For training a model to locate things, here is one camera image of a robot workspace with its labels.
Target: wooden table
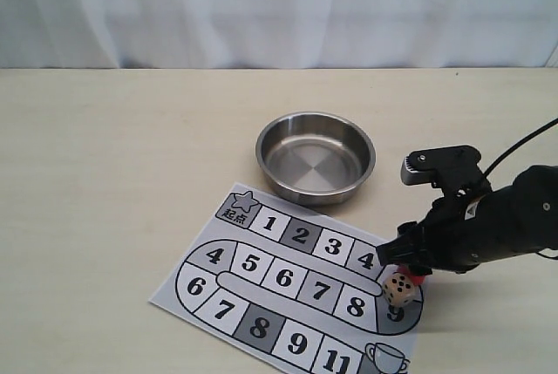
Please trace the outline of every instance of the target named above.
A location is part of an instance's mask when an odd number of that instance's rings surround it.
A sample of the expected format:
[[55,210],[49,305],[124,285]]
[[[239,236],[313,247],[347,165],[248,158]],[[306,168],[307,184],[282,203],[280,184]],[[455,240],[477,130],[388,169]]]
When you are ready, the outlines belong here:
[[[266,190],[258,133],[287,112],[355,121],[378,163],[323,211],[391,239],[439,195],[411,151],[469,144],[486,167],[558,115],[554,70],[0,71],[0,371],[272,373],[147,302],[223,195]],[[494,171],[558,163],[554,129]],[[412,372],[555,372],[558,267],[537,256],[431,278]]]

